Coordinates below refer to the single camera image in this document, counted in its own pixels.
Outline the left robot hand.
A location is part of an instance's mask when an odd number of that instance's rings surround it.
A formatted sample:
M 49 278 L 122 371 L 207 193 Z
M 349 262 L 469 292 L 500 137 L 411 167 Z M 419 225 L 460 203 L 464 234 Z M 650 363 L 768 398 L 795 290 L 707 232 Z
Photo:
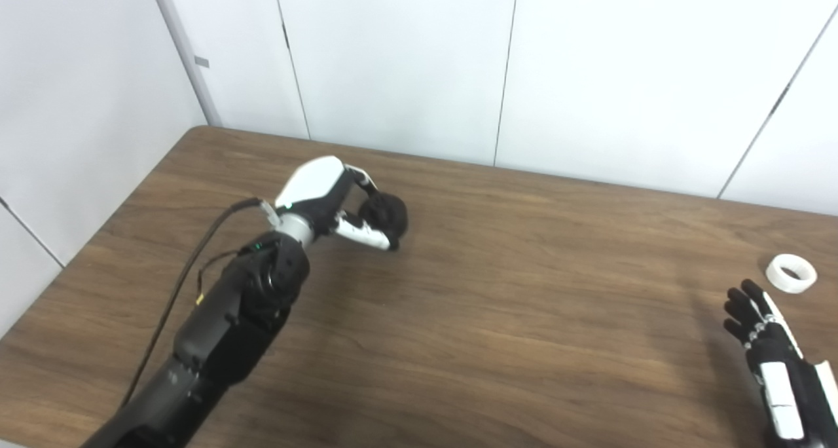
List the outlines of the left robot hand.
M 343 210 L 354 186 L 368 199 L 381 193 L 362 168 L 345 164 L 335 156 L 312 159 L 299 166 L 274 201 L 273 228 L 306 249 L 321 236 L 338 235 L 362 245 L 396 251 L 400 236 L 373 226 L 358 214 Z

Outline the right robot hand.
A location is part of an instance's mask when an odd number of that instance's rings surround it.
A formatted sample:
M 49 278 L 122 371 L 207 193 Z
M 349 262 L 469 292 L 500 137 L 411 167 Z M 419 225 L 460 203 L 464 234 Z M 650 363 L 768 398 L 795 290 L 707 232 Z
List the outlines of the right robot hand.
M 812 364 L 778 305 L 751 279 L 727 290 L 724 329 L 744 350 L 767 418 L 766 447 L 835 447 L 836 379 Z

